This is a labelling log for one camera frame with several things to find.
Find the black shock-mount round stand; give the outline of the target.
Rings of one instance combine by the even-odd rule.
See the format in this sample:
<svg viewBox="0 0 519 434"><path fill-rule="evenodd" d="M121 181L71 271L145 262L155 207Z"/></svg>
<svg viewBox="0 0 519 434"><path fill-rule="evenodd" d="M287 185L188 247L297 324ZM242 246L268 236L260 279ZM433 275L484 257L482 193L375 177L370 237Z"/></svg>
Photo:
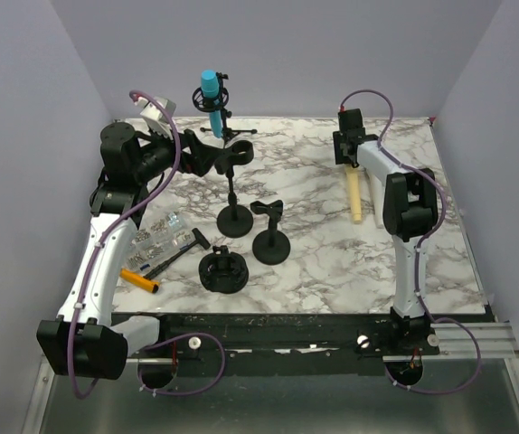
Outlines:
<svg viewBox="0 0 519 434"><path fill-rule="evenodd" d="M225 245L213 246L201 259L198 272L206 290L227 295L241 291L250 275L246 260Z"/></svg>

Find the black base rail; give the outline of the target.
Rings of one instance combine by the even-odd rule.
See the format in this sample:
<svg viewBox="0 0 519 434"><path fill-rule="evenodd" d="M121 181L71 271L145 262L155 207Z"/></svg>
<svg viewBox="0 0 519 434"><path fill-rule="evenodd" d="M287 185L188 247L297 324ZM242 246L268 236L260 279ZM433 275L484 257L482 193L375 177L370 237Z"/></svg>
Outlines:
<svg viewBox="0 0 519 434"><path fill-rule="evenodd" d="M439 354L432 325L387 314L157 314L160 358L183 377L381 375L387 360Z"/></svg>

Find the white microphone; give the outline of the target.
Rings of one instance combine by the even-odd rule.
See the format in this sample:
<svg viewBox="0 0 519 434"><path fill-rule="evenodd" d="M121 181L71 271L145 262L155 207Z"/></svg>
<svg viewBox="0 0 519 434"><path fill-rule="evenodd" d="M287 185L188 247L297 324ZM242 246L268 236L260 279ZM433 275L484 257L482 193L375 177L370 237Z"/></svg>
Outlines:
<svg viewBox="0 0 519 434"><path fill-rule="evenodd" d="M378 228L383 228L382 209L384 196L382 182L370 170L366 170L366 174L370 183L374 221Z"/></svg>

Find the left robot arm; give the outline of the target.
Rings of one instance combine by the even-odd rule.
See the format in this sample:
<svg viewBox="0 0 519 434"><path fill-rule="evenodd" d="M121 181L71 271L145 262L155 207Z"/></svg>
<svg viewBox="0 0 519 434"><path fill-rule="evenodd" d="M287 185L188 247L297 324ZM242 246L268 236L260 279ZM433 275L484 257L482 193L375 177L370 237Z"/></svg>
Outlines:
<svg viewBox="0 0 519 434"><path fill-rule="evenodd" d="M190 129L168 138L114 122L100 133L100 154L80 269L56 318L41 321L36 333L54 372L72 379L116 380L131 354L143 349L159 357L169 350L171 336L154 316L112 323L116 285L145 212L148 183L157 176L169 182L176 172L204 176L222 150Z"/></svg>

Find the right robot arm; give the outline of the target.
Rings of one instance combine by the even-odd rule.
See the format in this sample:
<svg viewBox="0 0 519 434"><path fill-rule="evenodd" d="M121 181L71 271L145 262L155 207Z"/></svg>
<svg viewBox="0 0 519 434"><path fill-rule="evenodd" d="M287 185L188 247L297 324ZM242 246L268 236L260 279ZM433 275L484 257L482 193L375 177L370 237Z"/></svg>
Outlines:
<svg viewBox="0 0 519 434"><path fill-rule="evenodd" d="M427 247L419 242L439 217L434 174L429 169L414 172L376 144L378 137L365 132L360 109L340 109L338 126L333 133L335 162L365 169L384 189L383 227L392 236L396 259L391 315L402 322L427 323L419 301L425 294Z"/></svg>

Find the blue microphone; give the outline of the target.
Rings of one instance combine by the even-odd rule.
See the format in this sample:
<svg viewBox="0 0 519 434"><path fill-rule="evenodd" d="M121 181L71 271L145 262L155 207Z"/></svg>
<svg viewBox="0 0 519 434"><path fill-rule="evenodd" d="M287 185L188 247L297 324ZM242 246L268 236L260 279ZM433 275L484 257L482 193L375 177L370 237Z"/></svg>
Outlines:
<svg viewBox="0 0 519 434"><path fill-rule="evenodd" d="M201 91L203 94L203 106L209 109L209 119L212 133L217 138L222 138L222 92L220 79L216 71L204 70L201 74Z"/></svg>

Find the short black clip stand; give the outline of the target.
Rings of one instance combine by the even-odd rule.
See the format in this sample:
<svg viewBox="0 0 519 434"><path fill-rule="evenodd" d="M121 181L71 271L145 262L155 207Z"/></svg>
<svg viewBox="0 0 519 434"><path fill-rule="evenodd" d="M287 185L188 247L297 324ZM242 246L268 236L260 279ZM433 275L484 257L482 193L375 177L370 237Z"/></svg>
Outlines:
<svg viewBox="0 0 519 434"><path fill-rule="evenodd" d="M257 215L266 214L269 217L268 228L260 232L252 242L254 257L261 263L274 266L284 262L290 252L291 244L288 237L278 229L278 223L283 215L284 203L276 200L273 203L255 201L250 209Z"/></svg>

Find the beige microphone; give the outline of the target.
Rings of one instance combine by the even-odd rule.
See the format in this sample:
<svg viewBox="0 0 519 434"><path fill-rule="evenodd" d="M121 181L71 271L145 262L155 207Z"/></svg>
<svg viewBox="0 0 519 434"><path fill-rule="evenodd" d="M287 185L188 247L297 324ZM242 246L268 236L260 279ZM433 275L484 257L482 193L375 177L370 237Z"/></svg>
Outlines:
<svg viewBox="0 0 519 434"><path fill-rule="evenodd" d="M354 223L360 223L363 220L363 212L358 171L351 165L345 165L344 172L346 176L346 189L350 203L352 221Z"/></svg>

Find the orange yellow tool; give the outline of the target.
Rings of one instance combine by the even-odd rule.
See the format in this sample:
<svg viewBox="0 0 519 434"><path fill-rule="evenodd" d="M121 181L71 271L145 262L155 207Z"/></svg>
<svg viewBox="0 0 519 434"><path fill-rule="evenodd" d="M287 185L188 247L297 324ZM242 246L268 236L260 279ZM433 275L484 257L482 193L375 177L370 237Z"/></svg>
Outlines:
<svg viewBox="0 0 519 434"><path fill-rule="evenodd" d="M128 269L122 269L119 276L127 283L130 283L137 288L141 288L148 293L155 294L159 290L159 284L157 282L144 278Z"/></svg>

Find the tall black clip stand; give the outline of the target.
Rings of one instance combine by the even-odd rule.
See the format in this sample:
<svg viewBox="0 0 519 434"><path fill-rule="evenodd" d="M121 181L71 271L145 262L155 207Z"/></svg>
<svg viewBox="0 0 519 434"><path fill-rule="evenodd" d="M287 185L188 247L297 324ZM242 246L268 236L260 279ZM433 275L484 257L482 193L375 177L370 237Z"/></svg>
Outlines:
<svg viewBox="0 0 519 434"><path fill-rule="evenodd" d="M234 191L234 167L236 165L247 165L254 158L253 144L249 140L237 140L230 149L237 154L237 161L230 168L215 168L219 175L225 175L228 180L228 205L224 207L217 217L217 228L220 233L228 238L238 239L248 234L253 226L251 211L238 203L237 195Z"/></svg>

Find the clear plastic screw box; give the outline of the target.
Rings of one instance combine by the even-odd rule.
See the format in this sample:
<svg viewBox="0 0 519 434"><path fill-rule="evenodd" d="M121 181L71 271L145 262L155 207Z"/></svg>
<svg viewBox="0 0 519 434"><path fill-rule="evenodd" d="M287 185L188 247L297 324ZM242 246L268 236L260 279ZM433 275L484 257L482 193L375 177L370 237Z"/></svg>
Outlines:
<svg viewBox="0 0 519 434"><path fill-rule="evenodd" d="M192 241L190 222L181 213L145 217L131 241L124 268L137 274L147 272Z"/></svg>

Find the black tripod shock-mount stand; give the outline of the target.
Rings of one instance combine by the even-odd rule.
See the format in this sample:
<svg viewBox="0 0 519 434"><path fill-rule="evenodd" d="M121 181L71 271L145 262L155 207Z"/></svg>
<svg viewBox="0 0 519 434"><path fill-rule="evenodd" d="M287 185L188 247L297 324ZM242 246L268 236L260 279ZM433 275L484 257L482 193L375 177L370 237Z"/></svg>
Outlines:
<svg viewBox="0 0 519 434"><path fill-rule="evenodd" d="M258 133L258 130L256 128L252 129L234 129L228 126L228 119L231 118L232 113L227 109L227 104L230 100L230 94L227 88L225 87L225 81L229 79L229 76L227 74L217 72L217 75L220 79L221 84L221 92L222 92L222 103L220 107L222 108L221 114L222 114L222 138L220 138L223 141L223 144L227 146L227 144L234 139L236 136L240 134L250 134L255 135ZM201 91L201 84L200 86L193 92L192 94L192 103L193 106L200 112L205 113L209 117L209 109L205 108L203 106L203 94ZM211 126L209 127L201 127L200 130L202 132L211 132Z"/></svg>

